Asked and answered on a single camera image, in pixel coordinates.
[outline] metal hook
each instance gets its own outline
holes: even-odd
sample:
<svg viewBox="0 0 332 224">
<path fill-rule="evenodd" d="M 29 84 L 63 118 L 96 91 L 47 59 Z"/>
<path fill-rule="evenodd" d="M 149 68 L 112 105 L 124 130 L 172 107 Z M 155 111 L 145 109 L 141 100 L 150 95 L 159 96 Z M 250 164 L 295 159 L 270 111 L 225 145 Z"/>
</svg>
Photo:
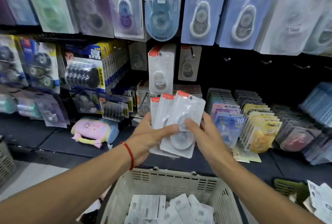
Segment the metal hook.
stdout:
<svg viewBox="0 0 332 224">
<path fill-rule="evenodd" d="M 298 66 L 298 65 L 295 65 L 293 64 L 294 66 L 296 66 L 297 68 L 300 68 L 300 69 L 309 69 L 310 66 Z"/>
<path fill-rule="evenodd" d="M 271 63 L 272 63 L 271 60 L 269 60 L 268 62 L 266 62 L 266 61 L 262 61 L 262 60 L 261 60 L 261 62 L 262 62 L 264 65 L 268 65 L 268 64 L 271 64 Z"/>
</svg>

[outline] hand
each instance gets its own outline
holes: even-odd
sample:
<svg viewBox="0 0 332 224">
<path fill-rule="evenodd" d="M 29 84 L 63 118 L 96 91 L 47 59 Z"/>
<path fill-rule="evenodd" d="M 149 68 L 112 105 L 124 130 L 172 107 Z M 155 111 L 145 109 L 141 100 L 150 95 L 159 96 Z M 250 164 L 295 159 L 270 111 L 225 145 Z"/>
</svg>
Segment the hand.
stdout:
<svg viewBox="0 0 332 224">
<path fill-rule="evenodd" d="M 195 136 L 198 148 L 214 171 L 216 170 L 214 164 L 217 159 L 235 160 L 211 117 L 206 112 L 203 113 L 201 128 L 191 119 L 186 119 L 186 127 Z"/>
<path fill-rule="evenodd" d="M 178 124 L 172 124 L 162 129 L 152 129 L 151 113 L 147 113 L 139 125 L 136 127 L 134 133 L 126 141 L 134 156 L 134 165 L 137 166 L 143 163 L 149 155 L 149 149 L 159 143 L 164 137 L 173 135 L 179 131 Z"/>
</svg>

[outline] printed number 30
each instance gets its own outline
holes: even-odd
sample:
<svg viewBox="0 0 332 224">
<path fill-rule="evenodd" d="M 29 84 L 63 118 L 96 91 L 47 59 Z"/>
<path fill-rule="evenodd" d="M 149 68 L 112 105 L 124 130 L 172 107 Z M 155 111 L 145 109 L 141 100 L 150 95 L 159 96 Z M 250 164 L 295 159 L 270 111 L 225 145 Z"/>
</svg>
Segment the printed number 30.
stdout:
<svg viewBox="0 0 332 224">
<path fill-rule="evenodd" d="M 244 122 L 244 118 L 237 118 L 236 119 L 236 124 L 238 124 L 238 123 L 243 123 Z"/>
</svg>

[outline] right hand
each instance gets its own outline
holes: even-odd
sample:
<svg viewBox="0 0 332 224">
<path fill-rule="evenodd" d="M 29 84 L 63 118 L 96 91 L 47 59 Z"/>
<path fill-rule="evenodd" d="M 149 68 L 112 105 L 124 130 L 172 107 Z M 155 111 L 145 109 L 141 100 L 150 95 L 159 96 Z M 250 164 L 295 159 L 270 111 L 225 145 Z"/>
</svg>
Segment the right hand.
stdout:
<svg viewBox="0 0 332 224">
<path fill-rule="evenodd" d="M 220 159 L 235 161 L 233 155 L 215 127 L 211 117 L 204 112 L 201 127 L 191 119 L 186 119 L 186 127 L 196 138 L 197 146 L 213 170 Z"/>
</svg>

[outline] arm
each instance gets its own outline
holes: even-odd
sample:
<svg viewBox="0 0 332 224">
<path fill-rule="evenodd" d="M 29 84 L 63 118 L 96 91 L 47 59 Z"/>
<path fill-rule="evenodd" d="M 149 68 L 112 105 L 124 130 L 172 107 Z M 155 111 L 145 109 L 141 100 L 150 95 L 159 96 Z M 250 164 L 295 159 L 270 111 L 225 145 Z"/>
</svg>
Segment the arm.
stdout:
<svg viewBox="0 0 332 224">
<path fill-rule="evenodd" d="M 178 125 L 152 129 L 150 121 L 148 113 L 126 141 L 135 165 L 146 159 L 148 150 L 158 141 L 179 129 Z M 119 145 L 2 201 L 2 223 L 72 223 L 130 166 L 130 154 L 124 145 Z"/>
<path fill-rule="evenodd" d="M 228 184 L 260 224 L 323 224 L 240 165 L 207 113 L 203 115 L 203 130 L 190 119 L 186 119 L 186 126 L 195 135 L 215 174 Z"/>
</svg>

